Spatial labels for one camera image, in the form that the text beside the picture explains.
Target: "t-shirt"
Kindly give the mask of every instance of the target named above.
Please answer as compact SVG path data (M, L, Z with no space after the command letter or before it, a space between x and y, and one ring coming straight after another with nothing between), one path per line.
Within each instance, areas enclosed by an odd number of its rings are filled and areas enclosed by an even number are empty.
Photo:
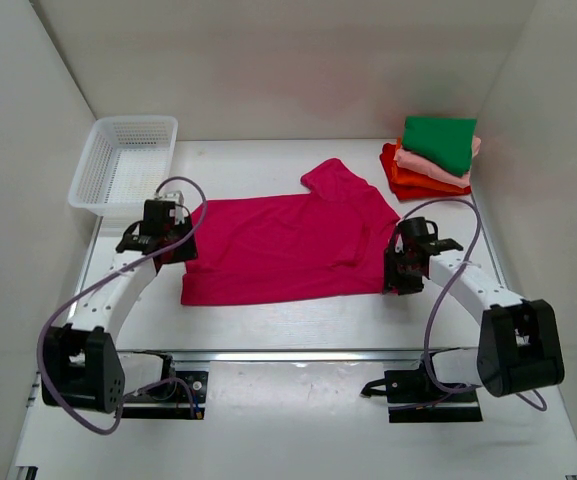
M247 305L380 293L399 216L341 160L301 177L310 193L209 200L181 303ZM193 222L200 210L192 214Z

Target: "black mount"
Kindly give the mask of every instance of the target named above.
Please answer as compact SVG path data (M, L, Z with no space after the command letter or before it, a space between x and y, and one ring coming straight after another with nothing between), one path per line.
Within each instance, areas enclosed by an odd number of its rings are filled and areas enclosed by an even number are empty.
M389 423L453 423L483 420L477 393L474 390L447 395L430 381L423 362L416 370L386 370L384 378L368 382L361 395L386 397Z
M395 247L401 235L403 248ZM423 277L428 276L430 257L447 250L463 250L452 238L439 240L437 224L424 217L414 217L397 224L384 251L383 292L393 290L399 295L419 293L424 289Z
M179 370L176 370L173 365L170 368L168 376L176 376L188 384L196 400L193 403L199 404L201 418L205 418L209 372L207 370L183 370L181 365L179 365ZM189 401L193 400L188 399L183 388L176 384L169 384L166 385L166 391L158 392L153 389L128 397L124 404L122 418L198 420L190 414L190 408L185 405Z
M124 392L124 371L112 337L103 328L73 330L70 323L51 327L44 342L44 362L71 407L106 413L117 408ZM46 405L57 405L43 381L41 392Z
M495 397L560 384L564 363L552 307L534 300L486 310L477 370Z
M183 222L175 224L177 206L171 200L146 200L143 220L133 223L126 229L116 247L117 253L133 250L148 255L187 235L192 229L192 218L188 215L184 217ZM134 233L137 227L139 234ZM193 235L173 251L157 257L155 266L159 269L161 265L195 260L197 256L197 244Z

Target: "cable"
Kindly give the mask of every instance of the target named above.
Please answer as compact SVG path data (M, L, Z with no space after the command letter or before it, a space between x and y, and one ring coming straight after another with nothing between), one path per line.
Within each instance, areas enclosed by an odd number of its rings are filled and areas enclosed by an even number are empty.
M523 393L518 393L517 396L535 410L539 410L540 412L545 412L546 410L548 410L548 404L546 403L546 399L541 395L541 393L539 393L537 390L533 390L532 393L534 393L535 396L539 399L541 405L537 405L535 402L526 397Z
M199 420L201 420L203 418L203 414L201 413L201 408L199 408L199 395L193 394L192 398L195 400L195 409L196 409L195 416Z
M127 234L134 232L135 228L137 228L137 226L140 223L141 223L141 220L137 220L136 222L133 222L130 225L128 225L128 228L126 228L126 230L124 230L123 236L125 237Z
M479 237L481 235L481 230L482 230L482 225L483 225L483 222L481 220L481 214L479 213L479 210L477 210L477 207L473 203L471 203L467 200L463 200L461 198L438 198L435 200L428 200L427 202L424 202L421 205L417 205L415 208L413 208L408 213L406 213L406 215L404 215L402 217L400 222L403 220L406 220L408 217L410 217L410 215L417 212L418 210L421 210L422 208L427 207L428 205L432 205L434 203L439 203L439 202L456 202L456 203L462 203L464 205L469 206L472 209L473 213L475 214L475 218L477 219L477 226L475 228L475 233L473 234L472 240L470 241L470 245L468 245L468 248L466 249L466 253L464 254L464 258L463 258L463 261L461 262L460 267L453 274L453 276L450 277L450 280L448 280L448 282L446 283L444 288L441 290L441 292L439 293L439 296L437 297L437 300L435 300L435 303L432 306L432 310L430 311L430 315L428 317L428 323L426 324L426 331L424 332L424 352L423 352L424 365L426 367L426 372L428 373L428 377L430 377L430 380L432 381L432 383L442 392L446 392L448 394L467 393L467 392L472 392L473 390L476 390L478 388L478 386L477 385L470 385L468 387L461 387L461 388L448 387L448 386L444 385L443 383L441 383L439 381L439 379L437 378L437 376L435 375L435 372L432 368L431 358L430 358L430 334L432 333L432 327L433 327L433 324L435 323L435 319L437 317L437 312L439 311L439 307L441 306L441 303L443 302L444 298L446 298L448 291L455 284L457 279L461 276L461 274L468 267L468 265L471 264L470 257L472 256L472 252L475 249L475 244L477 243L477 240L479 240ZM534 403L532 400L527 398L525 395L522 395L521 393L518 393L517 396L520 399L522 399L524 402L526 402L528 405L530 405L531 407L539 410L540 412L545 412L548 409L548 404L546 403L546 400L537 390L533 390L533 393L541 401L541 405L537 405L536 403Z
M41 378L43 379L45 388L52 395L52 398L55 400L55 402L57 402L57 404L61 408L63 408L68 415L70 415L75 421L80 423L82 426L84 426L88 430L90 430L94 433L97 433L99 435L110 435L115 430L117 430L117 427L119 426L119 422L121 420L121 413L123 411L123 400L120 402L120 404L117 407L117 411L115 413L115 422L113 423L113 425L110 428L106 428L106 429L100 428L100 427L90 423L88 420L86 420L84 417L82 417L79 413L77 413L77 411L73 407L71 407L68 404L68 402L66 402L64 397L59 393L59 391L55 387L55 384L52 382L52 379L50 378L50 376L48 375L48 372L46 370L46 363L44 362L44 354L43 354L44 343L46 341L46 335L48 334L48 330L50 329L52 324L55 323L55 321L61 316L61 314L64 313L68 308L70 308L70 306L72 304L81 300L82 298L89 295L90 293L100 289L101 287L103 287L107 283L109 283L112 280L114 280L115 278L117 278L122 273L130 271L132 268L135 268L138 265L140 265L140 264L158 256L158 255L162 255L164 253L170 252L170 251L178 248L180 245L183 245L185 242L187 242L194 235L194 233L197 231L197 229L201 226L201 224L204 221L204 218L206 216L207 206L208 206L207 205L208 200L206 199L206 195L204 194L204 191L201 189L201 187L199 185L197 185L194 181L192 181L186 177L170 177L170 178L164 180L157 187L156 193L159 193L159 191L163 188L164 185L166 185L167 183L169 183L173 180L181 180L183 182L189 183L199 193L199 196L201 197L201 206L203 208L201 210L201 214L199 215L199 220L197 220L197 224L194 225L190 229L190 231L183 238L179 239L177 242L172 243L172 244L168 245L167 247L163 247L163 248L161 248L161 249L159 249L159 250L157 250L157 251L155 251L149 255L145 255L145 256L135 260L134 262L131 262L128 265L113 271L112 273L110 273L106 277L102 278L98 282L94 283L90 287L79 292L77 295L72 297L70 300L68 300L66 303L64 303L62 306L60 306L57 310L55 310L55 312L50 316L50 318L48 318L48 320L46 321L46 323L44 324L44 326L42 327L42 329L39 333L39 339L37 341L36 355L37 355L37 364L39 367L39 373L41 375ZM179 383L179 382L177 382L177 380L181 380L181 379L176 379L176 377L170 377L169 379L162 380L162 382L164 382L164 384L170 383L170 382ZM155 386L159 386L161 384L162 384L161 382L157 382L156 384L147 385L144 388L154 388ZM190 389L188 389L188 385L186 385L186 383L183 382L182 386L184 386L184 385L185 385L185 388L187 389L187 392L189 393ZM190 409L191 409L191 411L194 410L194 406L191 405Z
M424 402L424 403L413 403L410 405L400 405L398 407L388 407L388 410L392 411L401 411L401 410L420 410L422 408L429 408L439 405L441 402L444 402L452 397L452 393L448 393L443 397L439 398L438 400L434 400L432 402Z
M188 210L188 207L187 207L187 206L182 205L181 203L176 203L175 205L177 205L177 206L178 206L179 208L181 208L182 210L185 210L189 217L192 215L192 214L190 213L190 210Z
M192 390L190 389L190 387L188 386L186 381L179 378L179 377L168 377L165 380L160 380L159 382L151 383L150 385L146 385L145 387L140 388L139 390L137 390L136 393L139 395L139 394L145 393L148 390L151 390L153 388L161 387L163 385L168 385L169 383L176 383L177 385L181 385L183 387L183 389L186 391L186 396L188 397L188 405L190 408L190 415L192 417L196 418L198 410L195 410L195 406L193 405ZM130 395L132 395L132 394L129 393L128 395L124 395L124 398L129 397Z

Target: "white plastic basket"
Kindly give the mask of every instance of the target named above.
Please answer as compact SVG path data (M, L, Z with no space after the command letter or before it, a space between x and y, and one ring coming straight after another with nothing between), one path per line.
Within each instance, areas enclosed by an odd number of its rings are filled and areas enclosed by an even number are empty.
M68 202L97 215L130 216L170 172L177 120L160 115L101 118L79 159Z

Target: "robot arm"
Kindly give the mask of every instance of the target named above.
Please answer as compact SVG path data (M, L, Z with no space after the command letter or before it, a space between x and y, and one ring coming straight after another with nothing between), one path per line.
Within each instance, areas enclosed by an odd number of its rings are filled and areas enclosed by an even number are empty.
M552 307L507 290L479 266L464 262L462 250L452 239L439 240L434 222L416 217L398 224L384 254L384 291L400 295L420 292L422 277L445 287L463 268L450 294L479 324L479 348L432 355L437 380L484 386L497 397L561 383L564 367Z
M143 220L124 233L110 270L117 271L185 236L192 222L184 217L180 204L180 193L147 200ZM110 413L125 394L171 374L169 357L150 352L120 355L115 343L139 295L161 267L195 258L197 248L191 237L168 254L148 259L95 290L81 300L69 323L50 328L44 342L46 368L68 404ZM48 389L42 388L42 396L46 404L56 405Z

